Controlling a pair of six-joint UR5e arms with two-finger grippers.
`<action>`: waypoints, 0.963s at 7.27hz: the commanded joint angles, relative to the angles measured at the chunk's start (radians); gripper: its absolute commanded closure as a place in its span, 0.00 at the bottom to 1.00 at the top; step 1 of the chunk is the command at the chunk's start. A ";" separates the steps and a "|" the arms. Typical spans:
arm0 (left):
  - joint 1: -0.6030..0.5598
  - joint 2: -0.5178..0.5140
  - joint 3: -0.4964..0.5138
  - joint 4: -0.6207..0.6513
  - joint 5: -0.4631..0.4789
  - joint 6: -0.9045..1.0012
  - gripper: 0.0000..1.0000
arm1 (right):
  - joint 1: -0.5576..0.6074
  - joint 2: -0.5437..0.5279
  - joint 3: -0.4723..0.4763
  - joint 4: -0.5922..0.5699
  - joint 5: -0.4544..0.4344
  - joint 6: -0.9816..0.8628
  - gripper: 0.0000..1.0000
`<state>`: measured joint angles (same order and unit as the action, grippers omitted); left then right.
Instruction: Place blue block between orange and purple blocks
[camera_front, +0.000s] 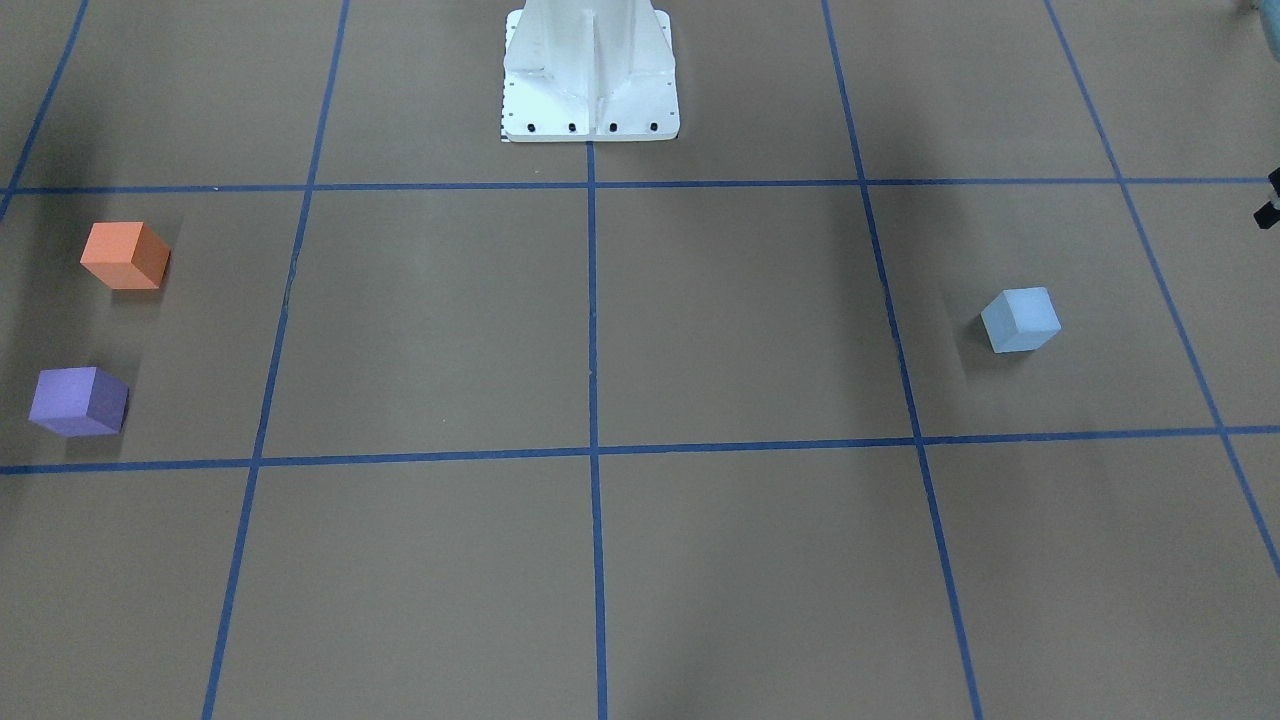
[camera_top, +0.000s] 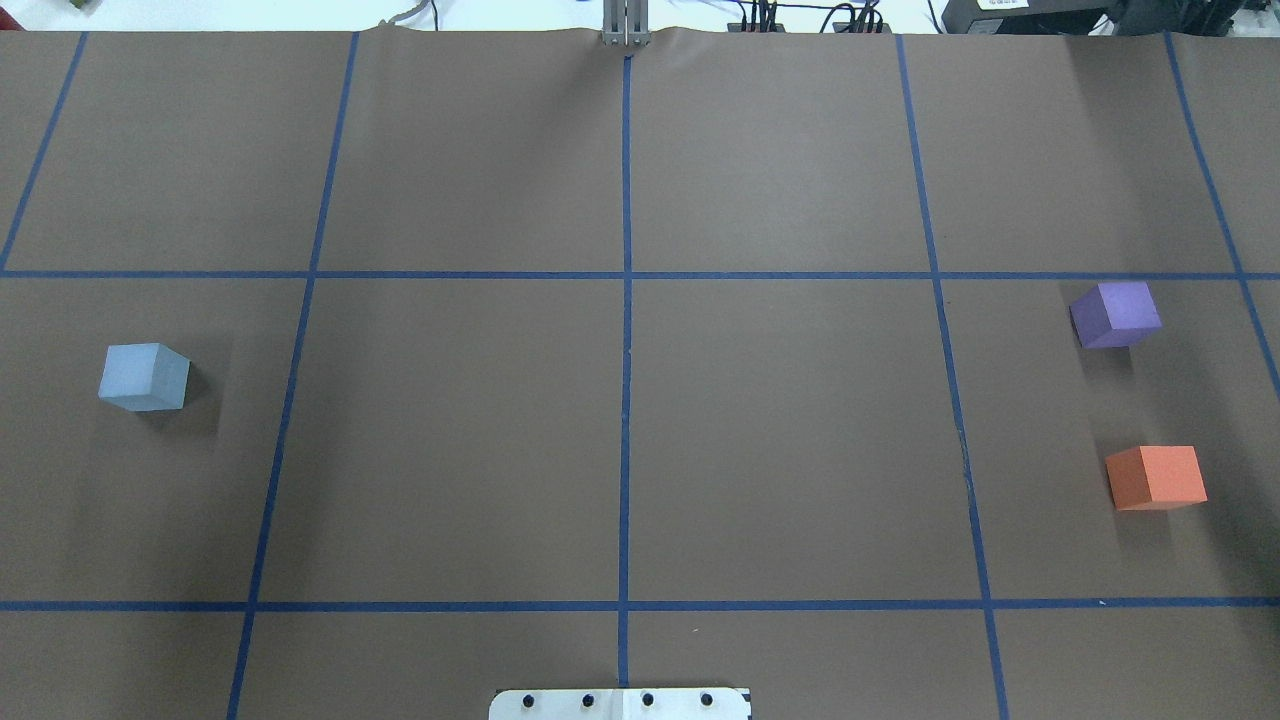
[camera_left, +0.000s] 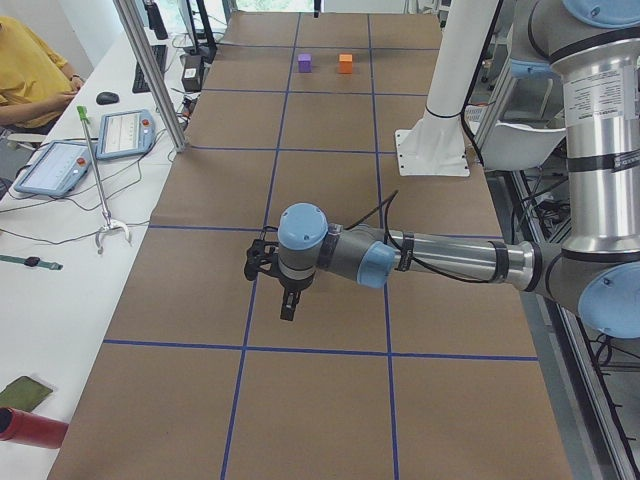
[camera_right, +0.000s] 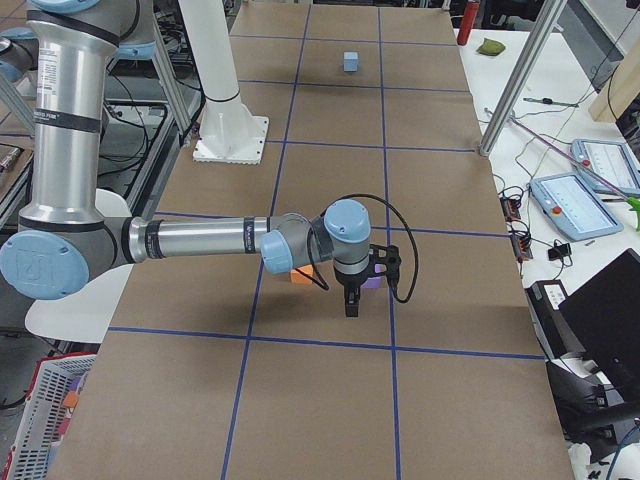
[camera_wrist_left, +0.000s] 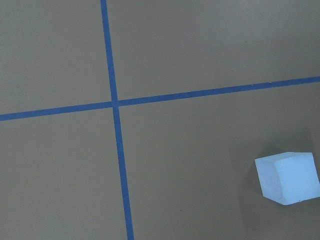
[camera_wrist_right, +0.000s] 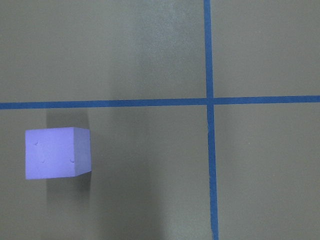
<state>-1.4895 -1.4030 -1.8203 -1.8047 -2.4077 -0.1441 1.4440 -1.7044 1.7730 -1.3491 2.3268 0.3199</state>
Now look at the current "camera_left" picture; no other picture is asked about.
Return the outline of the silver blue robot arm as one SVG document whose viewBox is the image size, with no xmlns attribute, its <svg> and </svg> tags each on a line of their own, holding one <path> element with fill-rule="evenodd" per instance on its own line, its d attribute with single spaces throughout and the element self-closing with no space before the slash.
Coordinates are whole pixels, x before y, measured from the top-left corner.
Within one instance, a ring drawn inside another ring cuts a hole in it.
<svg viewBox="0 0 640 480">
<path fill-rule="evenodd" d="M 282 214 L 275 273 L 281 317 L 293 318 L 317 270 L 371 288 L 392 271 L 466 283 L 508 283 L 560 304 L 594 330 L 639 334 L 639 5 L 520 1 L 512 71 L 558 74 L 563 85 L 571 232 L 561 244 L 456 241 L 364 225 L 345 229 L 316 206 Z"/>
</svg>

